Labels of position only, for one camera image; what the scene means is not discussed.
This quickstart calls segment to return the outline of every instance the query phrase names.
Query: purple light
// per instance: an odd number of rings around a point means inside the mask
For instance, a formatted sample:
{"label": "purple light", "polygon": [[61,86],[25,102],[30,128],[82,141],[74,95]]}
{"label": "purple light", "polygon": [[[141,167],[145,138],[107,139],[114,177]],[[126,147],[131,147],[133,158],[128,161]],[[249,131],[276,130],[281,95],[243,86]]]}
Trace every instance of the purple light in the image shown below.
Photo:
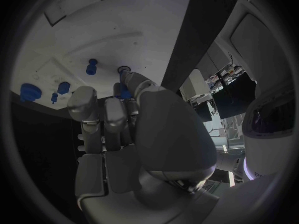
{"label": "purple light", "polygon": [[244,159],[244,171],[246,176],[250,179],[250,180],[254,180],[254,178],[249,174],[249,171],[247,169],[247,164],[246,164],[246,158]]}

